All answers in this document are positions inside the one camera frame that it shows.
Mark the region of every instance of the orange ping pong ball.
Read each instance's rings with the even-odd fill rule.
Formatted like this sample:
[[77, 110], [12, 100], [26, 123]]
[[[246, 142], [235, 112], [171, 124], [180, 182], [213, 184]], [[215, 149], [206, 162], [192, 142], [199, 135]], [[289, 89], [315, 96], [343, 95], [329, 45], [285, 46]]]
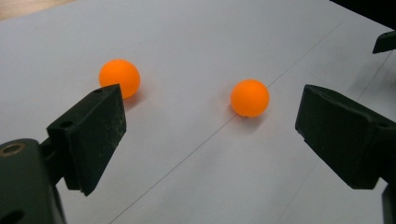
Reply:
[[99, 72], [101, 87], [120, 84], [122, 99], [133, 96], [140, 85], [140, 75], [136, 67], [123, 59], [111, 60]]
[[231, 93], [231, 106], [242, 117], [258, 117], [267, 108], [270, 93], [260, 81], [247, 79], [239, 82]]

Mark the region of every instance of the white table surface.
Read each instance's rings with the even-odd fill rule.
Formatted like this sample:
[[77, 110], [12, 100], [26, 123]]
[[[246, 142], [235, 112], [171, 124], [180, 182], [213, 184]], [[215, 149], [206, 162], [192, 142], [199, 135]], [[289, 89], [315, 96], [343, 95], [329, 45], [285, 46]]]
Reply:
[[[128, 131], [96, 190], [61, 180], [68, 223], [382, 223], [380, 180], [354, 190], [294, 131], [305, 84], [339, 91], [396, 120], [389, 31], [330, 1], [77, 1], [0, 21], [0, 142], [47, 126], [99, 88], [101, 66], [134, 63]], [[257, 78], [271, 103], [230, 108]]]

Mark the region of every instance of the ping pong ball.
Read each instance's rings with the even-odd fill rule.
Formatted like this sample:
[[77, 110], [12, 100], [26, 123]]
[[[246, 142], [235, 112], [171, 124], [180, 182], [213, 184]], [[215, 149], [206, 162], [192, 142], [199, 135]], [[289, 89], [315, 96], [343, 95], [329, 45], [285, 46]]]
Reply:
[[111, 60], [99, 73], [101, 87], [120, 84], [122, 99], [133, 96], [140, 85], [140, 75], [136, 67], [123, 59]]
[[231, 93], [231, 106], [242, 117], [258, 117], [270, 102], [268, 89], [260, 81], [247, 79], [239, 82]]

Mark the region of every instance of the orange ball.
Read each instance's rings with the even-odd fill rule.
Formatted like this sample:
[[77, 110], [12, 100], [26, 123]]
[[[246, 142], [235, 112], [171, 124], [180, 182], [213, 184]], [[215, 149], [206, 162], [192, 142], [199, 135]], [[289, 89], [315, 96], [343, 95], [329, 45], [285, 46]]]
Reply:
[[231, 93], [231, 106], [242, 117], [258, 117], [267, 108], [270, 93], [260, 81], [247, 79], [239, 82]]
[[99, 73], [101, 87], [120, 84], [122, 98], [133, 96], [140, 85], [140, 75], [136, 67], [123, 59], [111, 60], [102, 67]]

